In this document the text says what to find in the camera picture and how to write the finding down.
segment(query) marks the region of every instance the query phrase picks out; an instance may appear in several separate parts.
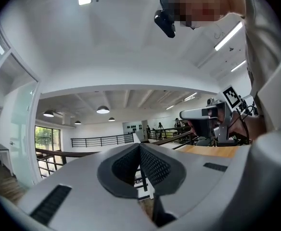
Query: wooden table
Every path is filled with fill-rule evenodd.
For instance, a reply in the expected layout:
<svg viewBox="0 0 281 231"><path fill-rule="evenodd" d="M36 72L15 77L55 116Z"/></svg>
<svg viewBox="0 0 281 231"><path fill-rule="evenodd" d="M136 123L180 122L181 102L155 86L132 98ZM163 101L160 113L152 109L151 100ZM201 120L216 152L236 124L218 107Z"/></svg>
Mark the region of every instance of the wooden table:
<svg viewBox="0 0 281 231"><path fill-rule="evenodd" d="M181 152L184 153L194 153L199 155L207 156L221 156L233 158L239 146L227 146L227 147L214 147L214 146L196 146L188 145L185 146Z"/></svg>

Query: black vent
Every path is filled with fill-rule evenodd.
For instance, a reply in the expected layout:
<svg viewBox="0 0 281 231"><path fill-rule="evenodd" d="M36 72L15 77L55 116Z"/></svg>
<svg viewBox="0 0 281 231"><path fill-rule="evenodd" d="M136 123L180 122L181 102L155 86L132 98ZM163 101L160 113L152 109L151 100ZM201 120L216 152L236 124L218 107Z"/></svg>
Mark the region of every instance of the black vent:
<svg viewBox="0 0 281 231"><path fill-rule="evenodd" d="M134 186L135 172L140 164L138 147L125 154L112 165L113 174L125 183Z"/></svg>
<svg viewBox="0 0 281 231"><path fill-rule="evenodd" d="M153 186L162 182L170 173L170 165L149 151L140 149L141 168Z"/></svg>
<svg viewBox="0 0 281 231"><path fill-rule="evenodd" d="M222 172L225 172L226 169L228 168L227 166L220 165L220 164L213 164L213 163L205 163L204 167L208 167L210 169L214 169Z"/></svg>
<svg viewBox="0 0 281 231"><path fill-rule="evenodd" d="M30 216L36 221L44 225L48 225L52 217L68 196L71 189L72 188L68 186L56 186Z"/></svg>

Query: ceiling beam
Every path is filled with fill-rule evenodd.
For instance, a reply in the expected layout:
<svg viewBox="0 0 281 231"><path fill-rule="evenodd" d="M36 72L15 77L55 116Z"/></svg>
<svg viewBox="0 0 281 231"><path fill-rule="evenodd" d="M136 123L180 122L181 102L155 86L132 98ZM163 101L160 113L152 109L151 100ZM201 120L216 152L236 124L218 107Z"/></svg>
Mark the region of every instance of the ceiling beam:
<svg viewBox="0 0 281 231"><path fill-rule="evenodd" d="M190 93L191 93L191 92L189 92L189 91L184 92L184 93L181 94L180 96L178 96L178 97L174 98L172 101L168 102L167 105L165 105L165 106L169 107L169 106L171 106L171 105L176 105L177 102L178 102L180 99L182 99L182 98L184 98L184 97L188 97L188 95L190 95Z"/></svg>
<svg viewBox="0 0 281 231"><path fill-rule="evenodd" d="M55 111L58 110L58 112L66 113L69 116L77 116L77 112L72 112L70 107L67 107L67 105L62 103L59 99L57 99L56 101L59 104L60 108L56 106Z"/></svg>
<svg viewBox="0 0 281 231"><path fill-rule="evenodd" d="M82 99L78 94L74 94L74 95L83 102L83 104L86 106L86 108L88 108L92 112L96 112L95 109L93 107L91 107L91 105L89 103L87 103L84 99Z"/></svg>
<svg viewBox="0 0 281 231"><path fill-rule="evenodd" d="M159 99L157 100L157 102L158 102L158 103L161 103L161 102L162 102L165 98L167 98L171 93L172 93L171 91L165 92L165 94L164 94L161 98L159 98Z"/></svg>
<svg viewBox="0 0 281 231"><path fill-rule="evenodd" d="M123 107L124 107L124 108L126 108L127 105L128 105L129 96L130 96L130 90L126 90L125 99L124 99L124 101L123 101Z"/></svg>
<svg viewBox="0 0 281 231"><path fill-rule="evenodd" d="M108 100L108 98L106 96L106 91L103 91L102 95L103 95L103 98L104 98L104 101L105 101L105 104L106 104L107 108L111 109L112 108L111 107L111 103L110 103L110 101Z"/></svg>
<svg viewBox="0 0 281 231"><path fill-rule="evenodd" d="M153 92L154 90L148 90L137 107L140 108L149 99Z"/></svg>
<svg viewBox="0 0 281 231"><path fill-rule="evenodd" d="M185 40L178 47L177 52L174 54L175 59L182 59L183 56L188 52L193 41L196 41L203 33L204 27L197 28L195 30L190 30L189 34Z"/></svg>

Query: glass door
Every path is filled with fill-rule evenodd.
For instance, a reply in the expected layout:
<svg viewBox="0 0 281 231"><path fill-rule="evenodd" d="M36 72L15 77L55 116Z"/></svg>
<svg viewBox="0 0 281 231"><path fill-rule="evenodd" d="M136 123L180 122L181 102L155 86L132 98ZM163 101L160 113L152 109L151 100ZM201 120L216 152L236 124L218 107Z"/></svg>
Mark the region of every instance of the glass door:
<svg viewBox="0 0 281 231"><path fill-rule="evenodd" d="M10 152L13 173L18 182L25 187L33 185L33 176L30 169L29 158L27 154L27 121L29 108L32 104L33 93L37 82L31 81L15 89L14 104L11 106L10 123Z"/></svg>

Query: person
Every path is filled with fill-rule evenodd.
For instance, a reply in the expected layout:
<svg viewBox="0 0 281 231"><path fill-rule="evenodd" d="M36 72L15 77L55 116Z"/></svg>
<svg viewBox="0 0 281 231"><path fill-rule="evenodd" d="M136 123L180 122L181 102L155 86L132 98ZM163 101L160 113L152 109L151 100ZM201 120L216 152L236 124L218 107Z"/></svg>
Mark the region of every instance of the person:
<svg viewBox="0 0 281 231"><path fill-rule="evenodd" d="M147 138L150 139L150 127L149 127L149 125L147 125L146 131L147 131Z"/></svg>
<svg viewBox="0 0 281 231"><path fill-rule="evenodd" d="M159 122L158 129L164 129L161 122ZM159 139L161 139L161 138L162 138L162 131L160 130L159 131Z"/></svg>
<svg viewBox="0 0 281 231"><path fill-rule="evenodd" d="M179 121L178 118L176 118L176 120L175 120L175 127L176 127L176 128L181 128L181 127L183 127L183 126L184 126L184 125L182 124L182 122Z"/></svg>
<svg viewBox="0 0 281 231"><path fill-rule="evenodd" d="M159 129L164 129L164 127L162 126L161 122L159 122L158 128L159 128Z"/></svg>
<svg viewBox="0 0 281 231"><path fill-rule="evenodd" d="M281 25L272 8L265 0L169 0L173 5L175 20L193 27L211 25L229 13L239 15L245 25L246 61L251 80L253 96L258 109L258 116L247 116L246 123L250 139L273 130L273 124L261 106L257 93L269 80L281 62ZM239 117L234 111L232 121ZM218 118L223 122L223 111ZM230 132L246 136L242 122L237 121L230 127Z"/></svg>

